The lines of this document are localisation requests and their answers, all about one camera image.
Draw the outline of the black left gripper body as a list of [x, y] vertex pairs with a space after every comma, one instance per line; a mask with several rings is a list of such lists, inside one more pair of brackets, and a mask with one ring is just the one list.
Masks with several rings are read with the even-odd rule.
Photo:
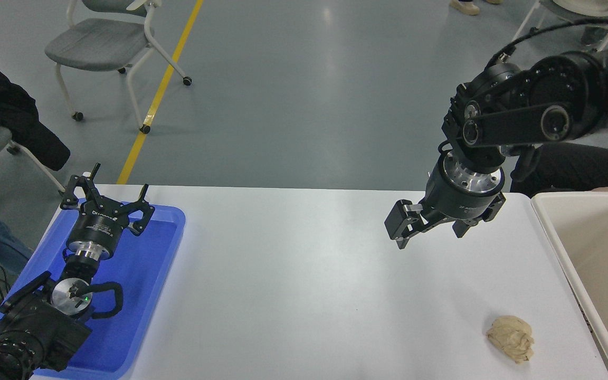
[[104, 253], [114, 253], [121, 234], [130, 224], [126, 215], [114, 215], [113, 210], [97, 210], [92, 205], [77, 207], [78, 219], [68, 236], [68, 249], [77, 252], [90, 245], [99, 245]]

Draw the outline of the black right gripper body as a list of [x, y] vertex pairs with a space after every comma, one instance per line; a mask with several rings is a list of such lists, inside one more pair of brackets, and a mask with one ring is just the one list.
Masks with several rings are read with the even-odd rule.
[[424, 207], [449, 218], [474, 219], [488, 209], [504, 182], [502, 168], [477, 173], [455, 156], [440, 156], [425, 188]]

